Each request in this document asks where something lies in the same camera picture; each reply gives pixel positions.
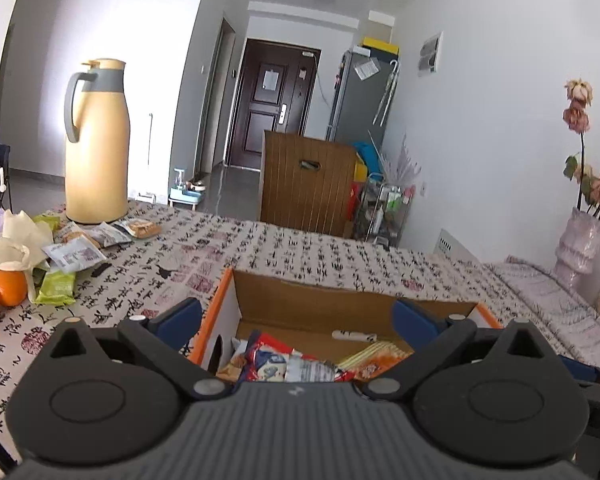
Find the large orange snack bag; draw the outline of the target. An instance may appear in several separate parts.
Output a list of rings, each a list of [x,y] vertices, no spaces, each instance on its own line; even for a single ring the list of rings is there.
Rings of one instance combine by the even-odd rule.
[[[340,361],[340,370],[351,373],[359,382],[369,382],[409,358],[413,350],[400,348],[391,341],[377,341]]]

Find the white crumpled plastic bag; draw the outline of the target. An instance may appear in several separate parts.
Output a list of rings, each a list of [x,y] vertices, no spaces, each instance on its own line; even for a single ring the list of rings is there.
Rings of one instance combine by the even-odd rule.
[[[34,222],[24,211],[19,214],[4,211],[0,236],[0,270],[24,274],[30,301],[35,297],[32,271],[47,258],[43,248],[53,242],[53,231],[46,222]]]

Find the green snack packet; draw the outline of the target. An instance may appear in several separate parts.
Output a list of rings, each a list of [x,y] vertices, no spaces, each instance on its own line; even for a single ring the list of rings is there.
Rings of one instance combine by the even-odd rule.
[[[73,304],[76,274],[61,271],[47,272],[35,297],[35,304],[46,306],[67,307]]]

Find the triangular brown snack packet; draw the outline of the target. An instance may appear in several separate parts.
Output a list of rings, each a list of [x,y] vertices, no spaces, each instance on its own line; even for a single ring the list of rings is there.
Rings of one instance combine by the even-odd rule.
[[[221,379],[223,382],[231,382],[232,384],[236,384],[238,382],[240,375],[242,374],[242,369],[246,366],[247,360],[243,353],[237,353],[230,359],[225,366],[220,368],[215,376]]]

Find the dried pink roses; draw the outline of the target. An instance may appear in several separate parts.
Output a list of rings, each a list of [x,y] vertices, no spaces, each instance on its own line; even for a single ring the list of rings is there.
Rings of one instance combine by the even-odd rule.
[[[600,222],[600,136],[592,132],[592,84],[582,78],[564,85],[566,107],[562,121],[578,138],[578,150],[568,155],[562,174],[577,185],[576,209]]]

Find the yellow thermos jug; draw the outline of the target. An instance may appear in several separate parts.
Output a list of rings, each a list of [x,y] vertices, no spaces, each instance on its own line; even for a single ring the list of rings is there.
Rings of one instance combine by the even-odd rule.
[[[130,115],[125,62],[96,58],[68,82],[64,102],[66,215],[83,224],[128,212]]]

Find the red snack bag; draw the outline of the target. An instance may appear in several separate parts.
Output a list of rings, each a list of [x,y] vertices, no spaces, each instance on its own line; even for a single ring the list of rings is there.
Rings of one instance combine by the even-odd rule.
[[[286,382],[313,384],[314,382],[352,382],[353,372],[311,358],[286,346],[273,336],[254,330],[244,352],[245,364],[238,382]]]

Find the grey snack packets pile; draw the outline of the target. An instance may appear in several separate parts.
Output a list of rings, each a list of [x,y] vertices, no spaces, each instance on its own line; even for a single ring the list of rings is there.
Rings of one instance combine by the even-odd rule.
[[[79,226],[70,221],[54,234],[53,244],[44,246],[42,252],[61,272],[76,273],[105,262],[104,249],[147,240],[161,231],[158,223],[143,218],[125,218],[97,226]]]

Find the dark brown entrance door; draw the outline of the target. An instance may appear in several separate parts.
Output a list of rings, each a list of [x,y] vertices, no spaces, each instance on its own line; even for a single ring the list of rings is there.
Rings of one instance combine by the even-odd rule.
[[[249,39],[242,56],[227,165],[261,168],[264,134],[304,133],[321,51]]]

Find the wooden chair back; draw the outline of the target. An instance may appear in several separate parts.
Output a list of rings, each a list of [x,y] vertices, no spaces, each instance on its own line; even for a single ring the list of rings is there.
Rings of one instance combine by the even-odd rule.
[[[267,131],[259,220],[342,237],[348,222],[356,151],[350,145]]]

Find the grey refrigerator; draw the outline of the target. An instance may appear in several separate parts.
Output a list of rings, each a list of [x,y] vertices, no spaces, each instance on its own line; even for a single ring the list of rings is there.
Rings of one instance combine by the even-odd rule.
[[[390,92],[398,80],[396,54],[374,48],[362,53],[355,47],[343,53],[326,140],[340,144],[384,142]]]

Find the red cardboard box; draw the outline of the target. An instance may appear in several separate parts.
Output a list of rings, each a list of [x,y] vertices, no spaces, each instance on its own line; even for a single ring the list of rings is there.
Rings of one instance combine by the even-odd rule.
[[[391,323],[391,309],[402,299],[227,269],[193,339],[189,359],[214,373],[230,362],[232,340],[246,340],[254,330],[334,364],[377,341],[391,341],[406,350],[411,347]],[[502,326],[484,304],[475,301],[414,301],[476,304],[470,317],[478,326]]]

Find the yellow box on refrigerator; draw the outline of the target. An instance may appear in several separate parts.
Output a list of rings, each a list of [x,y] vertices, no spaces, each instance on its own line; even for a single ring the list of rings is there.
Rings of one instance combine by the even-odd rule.
[[[396,44],[390,44],[390,42],[385,42],[372,37],[364,37],[360,46],[367,49],[376,49],[382,52],[387,52],[392,55],[398,55],[400,53],[400,48]]]

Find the pink ceramic vase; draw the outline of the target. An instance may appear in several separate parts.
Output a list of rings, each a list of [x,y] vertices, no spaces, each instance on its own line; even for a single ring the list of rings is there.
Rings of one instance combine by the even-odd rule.
[[[600,220],[573,208],[555,250],[554,274],[568,288],[576,289],[593,272],[600,251]]]

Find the right orange tangerine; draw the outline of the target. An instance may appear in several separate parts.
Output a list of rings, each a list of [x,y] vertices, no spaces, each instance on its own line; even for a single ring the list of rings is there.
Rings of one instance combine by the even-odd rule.
[[[27,296],[28,285],[23,272],[0,270],[0,305],[2,307],[17,307]]]

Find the calligraphy print tablecloth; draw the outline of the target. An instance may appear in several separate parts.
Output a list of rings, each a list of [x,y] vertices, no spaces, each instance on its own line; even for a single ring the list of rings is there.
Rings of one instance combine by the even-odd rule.
[[[60,321],[78,316],[113,326],[190,296],[210,304],[230,267],[329,288],[481,302],[502,323],[528,318],[558,353],[600,367],[600,315],[553,274],[524,260],[464,262],[145,203],[132,204],[130,213],[158,223],[160,233],[110,248],[103,264],[76,277],[73,304],[26,303],[0,313],[2,445],[12,445],[4,417],[12,390]]]

